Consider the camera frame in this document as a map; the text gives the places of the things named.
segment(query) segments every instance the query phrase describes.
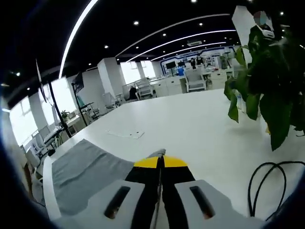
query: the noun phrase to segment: gray cloth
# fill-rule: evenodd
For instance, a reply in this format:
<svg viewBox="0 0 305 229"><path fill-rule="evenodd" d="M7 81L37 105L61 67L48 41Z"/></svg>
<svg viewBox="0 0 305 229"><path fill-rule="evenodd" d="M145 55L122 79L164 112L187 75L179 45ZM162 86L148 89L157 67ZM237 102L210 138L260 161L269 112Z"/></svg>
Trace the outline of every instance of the gray cloth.
<svg viewBox="0 0 305 229"><path fill-rule="evenodd" d="M149 157L164 155L159 150ZM62 216L87 208L88 200L118 179L125 179L133 162L120 159L83 139L52 164L54 193Z"/></svg>

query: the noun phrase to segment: window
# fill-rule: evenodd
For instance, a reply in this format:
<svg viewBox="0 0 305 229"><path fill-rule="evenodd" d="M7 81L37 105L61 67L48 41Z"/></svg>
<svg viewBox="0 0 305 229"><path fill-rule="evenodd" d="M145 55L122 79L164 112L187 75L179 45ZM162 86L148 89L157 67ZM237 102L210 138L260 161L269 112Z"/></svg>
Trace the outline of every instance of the window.
<svg viewBox="0 0 305 229"><path fill-rule="evenodd" d="M24 98L10 111L11 126L19 146L29 143L37 133L29 98Z"/></svg>
<svg viewBox="0 0 305 229"><path fill-rule="evenodd" d="M67 112L75 111L76 107L67 83L67 79L63 77L59 80L53 81L51 84L59 111L60 112L63 110L66 110ZM44 101L40 90L39 90L39 99L47 123L48 125L51 125L54 123L54 117L52 113L53 100L50 93L49 85L44 85L43 89L46 95L47 103Z"/></svg>
<svg viewBox="0 0 305 229"><path fill-rule="evenodd" d="M154 72L153 64L151 61L141 61L141 65L142 65L145 77L148 77L148 78L156 77L156 73Z"/></svg>
<svg viewBox="0 0 305 229"><path fill-rule="evenodd" d="M136 62L122 62L121 67L126 84L141 79Z"/></svg>
<svg viewBox="0 0 305 229"><path fill-rule="evenodd" d="M44 116L47 120L48 125L52 125L54 123L54 117L52 113L52 105L53 100L51 97L51 93L48 85L43 86L44 93L46 95L47 102L44 101L41 91L39 90L39 100L41 102L41 107L44 113Z"/></svg>
<svg viewBox="0 0 305 229"><path fill-rule="evenodd" d="M64 110L67 112L73 112L76 110L76 106L65 77L53 81L52 88L60 112Z"/></svg>

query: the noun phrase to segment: white pillar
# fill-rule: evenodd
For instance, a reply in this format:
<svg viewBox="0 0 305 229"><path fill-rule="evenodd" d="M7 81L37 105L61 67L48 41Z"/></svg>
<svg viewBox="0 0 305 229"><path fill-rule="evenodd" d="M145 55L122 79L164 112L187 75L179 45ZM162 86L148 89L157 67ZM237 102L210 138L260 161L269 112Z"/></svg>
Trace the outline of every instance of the white pillar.
<svg viewBox="0 0 305 229"><path fill-rule="evenodd" d="M98 63L97 67L105 93L111 93L113 97L115 97L116 94L122 93L122 86L125 83L123 82L120 73L121 66L117 64L116 59L113 57L104 58Z"/></svg>
<svg viewBox="0 0 305 229"><path fill-rule="evenodd" d="M31 97L29 97L29 102L30 102L30 109L33 113L33 117L38 130L41 130L45 126L48 126L48 122L46 120L46 117L44 116L44 112L41 106L38 92L32 95Z"/></svg>
<svg viewBox="0 0 305 229"><path fill-rule="evenodd" d="M160 62L152 61L152 66L156 77L160 77L161 75L163 75Z"/></svg>
<svg viewBox="0 0 305 229"><path fill-rule="evenodd" d="M8 109L6 101L1 98L1 107ZM7 152L8 158L11 160L18 178L23 183L25 189L29 191L29 186L25 177L23 168L27 163L27 158L25 157L24 152L18 146L11 123L10 123L10 114L7 112L2 112L1 118L1 130L2 130L2 142Z"/></svg>
<svg viewBox="0 0 305 229"><path fill-rule="evenodd" d="M144 73L143 67L141 65L141 62L137 62L137 67L138 67L141 79L144 79L145 78L145 73Z"/></svg>
<svg viewBox="0 0 305 229"><path fill-rule="evenodd" d="M232 21L239 36L241 45L248 45L250 30L255 26L253 15L245 6L236 6ZM243 49L243 51L246 63L251 63L252 57L249 50Z"/></svg>

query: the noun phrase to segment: led strip light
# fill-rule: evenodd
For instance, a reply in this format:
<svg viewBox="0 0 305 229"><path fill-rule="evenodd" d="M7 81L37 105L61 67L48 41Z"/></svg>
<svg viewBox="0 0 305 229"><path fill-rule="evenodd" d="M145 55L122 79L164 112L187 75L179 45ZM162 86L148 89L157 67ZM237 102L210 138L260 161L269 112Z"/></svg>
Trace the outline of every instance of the led strip light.
<svg viewBox="0 0 305 229"><path fill-rule="evenodd" d="M150 51L152 51L152 50L155 50L155 49L160 48L160 47L162 47L162 46L165 46L165 45L167 45L167 44L170 44L170 43L173 43L173 42L177 42L177 41L180 41L180 40L183 40L183 39L187 39L187 38L195 37L195 36L199 36L199 35L217 33L217 32L235 32L235 31L236 31L236 30L217 30L217 31L202 32L202 33L194 34L194 35L191 35L191 36L182 37L182 38L173 40L173 41L171 41L171 42L167 42L167 43L161 44L161 45L159 45L159 46L156 46L156 47L154 47L154 48L152 48L152 49L150 49L150 50L147 50L147 51L145 51L145 52L142 52L141 54L139 54L139 55L137 55L137 56L135 56L135 57L132 57L132 58L129 59L127 62L132 61L133 59L135 59L135 58L137 58L137 57L139 57L139 56L141 56L141 55L143 55L143 54L145 54L145 53L148 53L148 52L150 52Z"/></svg>
<svg viewBox="0 0 305 229"><path fill-rule="evenodd" d="M84 21L85 17L87 16L87 14L90 12L90 10L94 7L94 5L97 2L98 2L98 0L91 0L91 2L86 6L84 11L81 13L80 17L78 18L78 20L70 34L70 37L68 39L68 43L66 45L65 52L63 53L63 57L62 57L62 61L61 61L61 68L60 68L59 76L58 76L59 79L62 77L63 67L66 62L66 58L67 58L70 46L72 44L72 41L74 39L74 36L75 36L77 30L79 29L79 27L81 26L82 22Z"/></svg>
<svg viewBox="0 0 305 229"><path fill-rule="evenodd" d="M126 49L124 49L123 51L121 51L119 54L117 54L115 57L118 57L119 55L121 55L123 52L125 52L126 50L128 50L129 48L131 48L132 46L136 45L137 43L141 42L141 41L144 41L146 38L149 38L159 32L162 32L168 28L171 28L171 27L174 27L176 25L180 25L180 24L183 24L183 23L186 23L186 22L189 22L189 21L194 21L194 20L198 20L198 19L202 19L202 18L210 18L210 17L219 17L219 16L230 16L229 13L221 13L221 14L213 14L213 15L205 15L205 16L200 16L200 17L196 17L196 18L191 18L191 19L188 19L188 20L185 20L185 21L180 21L178 23L175 23L173 25L169 25L167 27L164 27L163 29L160 29L156 32L153 32L149 35L147 35L146 37L143 37L142 39L138 40L137 42L131 44L130 46L128 46Z"/></svg>
<svg viewBox="0 0 305 229"><path fill-rule="evenodd" d="M181 50L178 50L178 51L175 51L175 52L171 52L171 53L165 54L165 55L163 55L163 56L159 56L159 57L157 57L157 58L152 59L151 61L157 60L157 59L162 58L162 57L164 57L164 56L172 55L172 54L177 53L177 52L182 52L182 51L185 51L185 50L189 50L189 49L195 49L195 48L199 48L199 47L204 47L204 46L209 46L209 45L215 45L215 44L225 44L225 43L226 43L226 42L218 42L218 43L211 43L211 44L202 44L202 45L198 45L198 46L191 47L191 48L187 48L187 49L181 49Z"/></svg>

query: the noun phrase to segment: computer monitor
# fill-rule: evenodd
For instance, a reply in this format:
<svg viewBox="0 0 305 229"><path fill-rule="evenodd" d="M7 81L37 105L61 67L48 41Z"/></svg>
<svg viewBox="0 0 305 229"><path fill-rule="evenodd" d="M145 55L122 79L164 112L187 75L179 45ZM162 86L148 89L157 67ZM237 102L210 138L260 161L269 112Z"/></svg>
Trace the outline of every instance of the computer monitor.
<svg viewBox="0 0 305 229"><path fill-rule="evenodd" d="M167 69L172 69L174 67L176 67L176 62L175 61L166 64Z"/></svg>
<svg viewBox="0 0 305 229"><path fill-rule="evenodd" d="M178 66L179 67L185 67L185 63L183 61L181 61L181 62L178 63Z"/></svg>
<svg viewBox="0 0 305 229"><path fill-rule="evenodd" d="M78 73L75 79L72 81L72 86L74 87L75 93L80 92L84 88L84 81L82 79L82 73Z"/></svg>

